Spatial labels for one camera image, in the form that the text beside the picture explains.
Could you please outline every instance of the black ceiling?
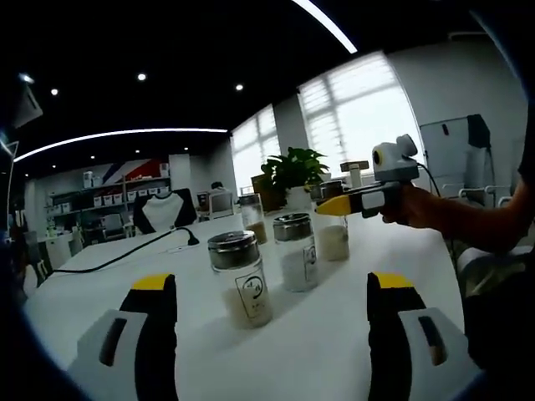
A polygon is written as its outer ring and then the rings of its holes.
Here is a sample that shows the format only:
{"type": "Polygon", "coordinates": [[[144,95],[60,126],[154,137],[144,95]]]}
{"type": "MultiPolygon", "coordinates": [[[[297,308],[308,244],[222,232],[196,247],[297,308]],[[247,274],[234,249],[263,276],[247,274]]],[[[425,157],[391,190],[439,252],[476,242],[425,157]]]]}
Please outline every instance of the black ceiling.
{"type": "MultiPolygon", "coordinates": [[[[421,0],[409,7],[313,2],[352,40],[359,50],[355,55],[290,0],[176,2],[165,8],[131,3],[119,13],[80,9],[75,18],[27,15],[11,57],[34,79],[31,88],[44,114],[16,133],[18,154],[117,129],[233,129],[359,54],[479,29],[466,11],[444,2],[421,0]],[[137,80],[139,73],[146,81],[137,80]],[[244,85],[242,92],[235,90],[237,84],[244,85]],[[51,95],[53,88],[58,96],[51,95]]],[[[16,170],[36,176],[95,160],[131,160],[135,149],[145,156],[185,146],[202,153],[218,140],[219,135],[199,133],[122,135],[56,148],[20,161],[16,170]],[[52,164],[58,169],[51,170],[52,164]]]]}

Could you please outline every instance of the potted plant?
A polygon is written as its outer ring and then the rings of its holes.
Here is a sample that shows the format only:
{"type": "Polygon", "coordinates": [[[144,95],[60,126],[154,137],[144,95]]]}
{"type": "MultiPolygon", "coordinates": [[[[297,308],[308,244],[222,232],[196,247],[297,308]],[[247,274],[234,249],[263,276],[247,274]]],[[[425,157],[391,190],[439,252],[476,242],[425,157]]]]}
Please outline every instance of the potted plant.
{"type": "Polygon", "coordinates": [[[265,185],[286,196],[288,209],[309,208],[310,196],[306,190],[322,182],[321,175],[329,170],[319,162],[320,157],[324,155],[299,148],[288,148],[287,156],[269,156],[262,165],[265,185]]]}

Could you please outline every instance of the black cable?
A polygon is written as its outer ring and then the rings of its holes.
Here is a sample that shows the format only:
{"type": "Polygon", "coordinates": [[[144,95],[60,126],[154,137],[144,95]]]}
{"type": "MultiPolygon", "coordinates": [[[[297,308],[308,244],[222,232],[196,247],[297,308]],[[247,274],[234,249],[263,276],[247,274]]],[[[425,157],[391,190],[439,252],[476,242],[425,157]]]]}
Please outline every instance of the black cable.
{"type": "MultiPolygon", "coordinates": [[[[429,176],[429,179],[431,180],[431,182],[433,183],[433,186],[435,187],[435,190],[436,190],[436,194],[441,198],[441,192],[439,191],[438,189],[438,185],[436,184],[435,182],[435,178],[433,178],[433,174],[431,174],[431,172],[427,169],[427,167],[421,163],[418,163],[416,162],[416,164],[421,167],[422,169],[425,170],[425,172],[427,173],[427,175],[429,176]]],[[[458,271],[457,271],[457,256],[456,256],[456,253],[455,253],[455,247],[454,247],[454,242],[453,242],[453,238],[450,238],[450,248],[451,248],[451,259],[453,259],[453,270],[455,271],[455,275],[457,277],[457,281],[458,280],[458,271]]]]}
{"type": "Polygon", "coordinates": [[[90,269],[85,269],[85,270],[62,270],[62,269],[58,269],[58,270],[55,270],[54,272],[60,272],[60,273],[91,273],[91,272],[96,272],[97,270],[103,269],[103,268],[111,265],[112,263],[115,263],[116,261],[120,261],[121,259],[126,258],[128,255],[131,255],[135,251],[138,251],[139,249],[144,248],[147,245],[150,245],[151,243],[156,242],[156,241],[164,238],[165,236],[169,236],[172,232],[179,231],[179,230],[187,231],[190,234],[190,238],[189,238],[189,240],[187,240],[187,245],[188,246],[197,245],[199,243],[199,240],[197,239],[196,236],[193,235],[193,233],[190,231],[189,228],[177,227],[176,229],[168,231],[165,234],[162,234],[161,236],[157,236],[156,238],[153,238],[152,240],[147,241],[147,242],[135,247],[134,249],[130,249],[128,252],[124,253],[123,255],[117,256],[115,259],[112,259],[111,261],[107,261],[106,263],[103,263],[100,266],[92,267],[90,269]]]}

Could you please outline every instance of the metal lid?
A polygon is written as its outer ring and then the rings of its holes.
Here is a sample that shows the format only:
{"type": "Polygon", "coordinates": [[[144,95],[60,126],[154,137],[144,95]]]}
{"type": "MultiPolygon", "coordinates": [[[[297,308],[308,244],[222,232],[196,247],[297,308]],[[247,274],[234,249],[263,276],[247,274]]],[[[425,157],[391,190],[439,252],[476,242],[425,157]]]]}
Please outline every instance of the metal lid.
{"type": "Polygon", "coordinates": [[[278,217],[273,221],[273,231],[277,241],[296,241],[312,235],[312,225],[308,213],[294,213],[278,217]]]}
{"type": "Polygon", "coordinates": [[[344,187],[342,180],[325,181],[316,185],[310,191],[310,197],[314,202],[325,202],[327,199],[342,195],[344,187]]]}
{"type": "Polygon", "coordinates": [[[260,203],[260,194],[240,196],[241,206],[258,205],[259,203],[260,203]]]}
{"type": "Polygon", "coordinates": [[[231,231],[208,240],[211,264],[229,270],[246,266],[260,257],[257,238],[252,231],[231,231]]]}

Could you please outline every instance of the person's arm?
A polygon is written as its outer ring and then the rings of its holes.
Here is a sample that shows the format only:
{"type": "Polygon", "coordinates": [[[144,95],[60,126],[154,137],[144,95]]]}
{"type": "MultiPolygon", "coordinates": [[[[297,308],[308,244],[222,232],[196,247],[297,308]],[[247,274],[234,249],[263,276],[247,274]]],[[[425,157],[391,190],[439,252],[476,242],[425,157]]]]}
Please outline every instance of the person's arm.
{"type": "Polygon", "coordinates": [[[386,222],[408,221],[433,228],[447,238],[490,252],[506,252],[527,234],[535,216],[535,194],[520,181],[512,200],[499,209],[479,209],[406,186],[400,208],[384,210],[386,222]]]}

